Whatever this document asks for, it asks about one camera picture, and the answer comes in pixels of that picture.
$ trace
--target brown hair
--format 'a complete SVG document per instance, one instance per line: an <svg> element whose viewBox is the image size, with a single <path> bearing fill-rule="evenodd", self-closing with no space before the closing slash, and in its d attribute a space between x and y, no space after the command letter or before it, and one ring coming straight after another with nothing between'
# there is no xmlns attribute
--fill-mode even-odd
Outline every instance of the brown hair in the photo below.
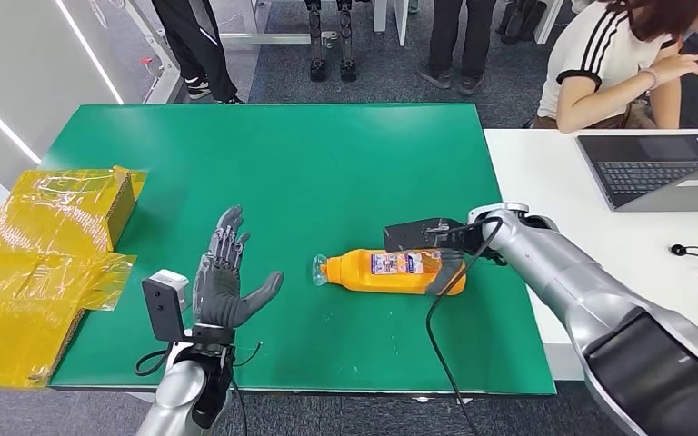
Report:
<svg viewBox="0 0 698 436"><path fill-rule="evenodd" d="M670 34L675 39L683 37L698 17L698 0L599 0L609 3L609 11L627 12L630 27L642 41L651 41L659 36ZM633 16L635 9L640 14Z"/></svg>

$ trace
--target bracelet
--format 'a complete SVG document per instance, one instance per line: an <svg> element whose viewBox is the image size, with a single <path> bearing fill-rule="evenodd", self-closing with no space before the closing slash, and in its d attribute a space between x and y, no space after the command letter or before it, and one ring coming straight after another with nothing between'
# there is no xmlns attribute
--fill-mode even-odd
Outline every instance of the bracelet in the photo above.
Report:
<svg viewBox="0 0 698 436"><path fill-rule="evenodd" d="M643 68L641 71L638 73L648 73L652 75L652 78L654 79L654 83L652 86L649 87L649 91L652 91L653 89L656 89L657 86L660 84L660 76L657 74L656 71L654 71L653 68Z"/></svg>

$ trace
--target laptop keyboard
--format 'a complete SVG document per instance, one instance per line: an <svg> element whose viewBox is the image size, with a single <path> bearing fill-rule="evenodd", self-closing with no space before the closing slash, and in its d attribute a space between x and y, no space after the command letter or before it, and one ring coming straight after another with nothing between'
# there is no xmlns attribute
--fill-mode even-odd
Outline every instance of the laptop keyboard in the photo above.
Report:
<svg viewBox="0 0 698 436"><path fill-rule="evenodd" d="M612 193L643 195L697 171L698 162L601 162L598 169Z"/></svg>

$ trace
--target green table surface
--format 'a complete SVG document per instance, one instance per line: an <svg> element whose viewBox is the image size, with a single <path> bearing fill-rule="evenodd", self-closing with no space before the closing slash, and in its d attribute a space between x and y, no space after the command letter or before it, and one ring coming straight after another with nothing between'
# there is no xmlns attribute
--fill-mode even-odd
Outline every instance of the green table surface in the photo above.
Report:
<svg viewBox="0 0 698 436"><path fill-rule="evenodd" d="M194 279L220 213L244 207L251 233L243 293L273 270L274 300L237 331L246 389L450 391L424 329L432 297L316 287L318 253L383 247L383 228L435 216L465 219L501 201L472 104L213 104L82 106L43 168L149 172L116 250L137 254L111 312L88 313L51 385L148 388L133 364L154 339L141 281L166 268ZM191 301L190 292L187 299ZM191 325L191 308L184 312ZM464 391L554 393L524 283L479 261L461 295L433 318Z"/></svg>

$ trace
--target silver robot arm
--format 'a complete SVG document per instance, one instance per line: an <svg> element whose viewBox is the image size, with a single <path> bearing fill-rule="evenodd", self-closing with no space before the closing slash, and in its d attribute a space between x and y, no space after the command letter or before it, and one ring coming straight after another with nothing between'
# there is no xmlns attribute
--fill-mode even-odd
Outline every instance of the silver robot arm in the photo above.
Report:
<svg viewBox="0 0 698 436"><path fill-rule="evenodd" d="M234 329L266 306L284 279L281 272L272 272L264 284L241 296L239 268L250 236L239 232L242 223L241 206L230 207L218 220L194 279L191 329L183 325L181 281L159 272L143 280L154 337L169 346L151 370L142 371L140 365L160 352L144 356L135 366L135 373L145 376L166 362L138 436L210 435L229 410L229 387L236 386Z"/></svg>
<svg viewBox="0 0 698 436"><path fill-rule="evenodd" d="M627 433L698 435L698 328L632 292L528 207L472 210L494 217L496 251L561 322L600 406ZM498 225L486 223L487 238Z"/></svg>

